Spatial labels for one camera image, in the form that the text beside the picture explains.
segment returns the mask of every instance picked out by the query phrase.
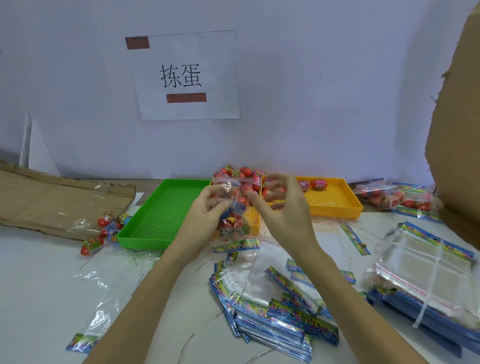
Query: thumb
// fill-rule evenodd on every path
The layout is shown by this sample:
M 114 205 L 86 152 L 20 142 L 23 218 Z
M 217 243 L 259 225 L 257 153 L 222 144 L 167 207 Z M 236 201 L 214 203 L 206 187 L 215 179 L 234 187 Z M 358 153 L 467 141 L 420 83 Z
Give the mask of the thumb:
M 263 217 L 265 222 L 270 220 L 272 214 L 275 212 L 267 205 L 264 199 L 262 199 L 258 194 L 253 191 L 246 192 L 247 197 L 250 199 L 252 205 L 258 210 L 260 215 Z
M 228 201 L 223 201 L 222 203 L 218 204 L 215 206 L 212 211 L 210 211 L 208 214 L 212 215 L 216 220 L 220 219 L 220 216 L 227 210 L 227 208 L 230 207 L 230 202 Z

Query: hand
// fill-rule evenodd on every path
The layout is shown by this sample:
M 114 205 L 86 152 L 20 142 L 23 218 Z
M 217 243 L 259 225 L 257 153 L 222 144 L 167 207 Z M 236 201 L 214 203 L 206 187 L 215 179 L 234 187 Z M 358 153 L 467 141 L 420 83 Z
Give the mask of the hand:
M 267 179 L 273 180 L 269 189 L 283 187 L 287 192 L 267 195 L 266 201 L 285 199 L 285 202 L 275 203 L 270 208 L 256 193 L 248 191 L 247 196 L 264 219 L 272 236 L 292 257 L 309 251 L 313 246 L 318 247 L 310 208 L 295 177 L 278 173 L 267 176 Z
M 225 189 L 225 187 L 218 184 L 207 186 L 200 192 L 200 195 L 193 201 L 187 216 L 185 216 L 175 239 L 168 247 L 185 264 L 198 257 L 198 254 L 217 228 L 220 216 L 230 206 L 228 201 L 218 203 L 216 198 L 209 198 L 211 194 L 216 194 L 222 189 Z M 209 210 L 209 205 L 212 203 L 218 204 Z

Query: forearm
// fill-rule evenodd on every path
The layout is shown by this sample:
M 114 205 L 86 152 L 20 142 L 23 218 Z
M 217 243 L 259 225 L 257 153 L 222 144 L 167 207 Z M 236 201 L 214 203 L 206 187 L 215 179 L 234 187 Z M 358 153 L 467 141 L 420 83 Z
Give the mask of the forearm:
M 324 299 L 360 363 L 427 363 L 358 295 L 320 247 L 307 254 L 293 252 L 292 257 Z
M 183 270 L 184 264 L 179 261 L 175 251 L 165 251 L 84 364 L 144 362 L 170 293 Z

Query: cardboard box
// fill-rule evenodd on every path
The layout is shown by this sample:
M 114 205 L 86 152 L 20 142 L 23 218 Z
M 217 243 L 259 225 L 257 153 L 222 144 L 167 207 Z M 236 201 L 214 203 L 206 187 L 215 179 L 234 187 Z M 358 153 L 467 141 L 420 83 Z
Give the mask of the cardboard box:
M 0 224 L 84 240 L 98 236 L 102 212 L 122 213 L 135 185 L 79 181 L 0 160 Z
M 440 217 L 480 249 L 480 2 L 467 18 L 433 112 L 425 148 Z

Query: white table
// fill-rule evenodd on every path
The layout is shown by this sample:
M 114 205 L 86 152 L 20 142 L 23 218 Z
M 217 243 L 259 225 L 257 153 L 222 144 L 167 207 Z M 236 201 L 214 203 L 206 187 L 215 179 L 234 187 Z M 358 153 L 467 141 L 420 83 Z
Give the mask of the white table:
M 350 225 L 373 248 L 373 242 L 405 220 L 468 247 L 444 225 L 393 213 L 362 213 Z M 352 270 L 359 281 L 371 264 L 371 257 L 360 256 L 346 235 L 344 239 L 349 253 L 355 257 Z M 86 259 L 79 252 L 80 244 L 71 240 L 0 226 L 2 363 L 75 364 L 85 359 L 84 354 L 67 352 L 65 347 L 105 295 L 105 289 L 73 276 L 89 268 L 101 269 L 106 272 L 105 281 L 112 282 L 119 269 L 135 268 L 132 257 L 118 248 L 94 256 L 80 269 Z M 147 363 L 216 364 L 227 360 L 232 364 L 300 363 L 256 342 L 246 344 L 233 337 L 208 284 L 213 263 L 224 257 L 202 253 L 184 270 L 158 325 Z M 360 287 L 362 282 L 357 283 L 357 288 Z M 460 360 L 410 327 L 401 316 L 381 307 L 377 310 L 432 364 L 473 364 L 480 360 L 466 349 Z M 312 346 L 312 363 L 357 362 L 343 337 L 338 347 L 319 340 L 313 340 Z

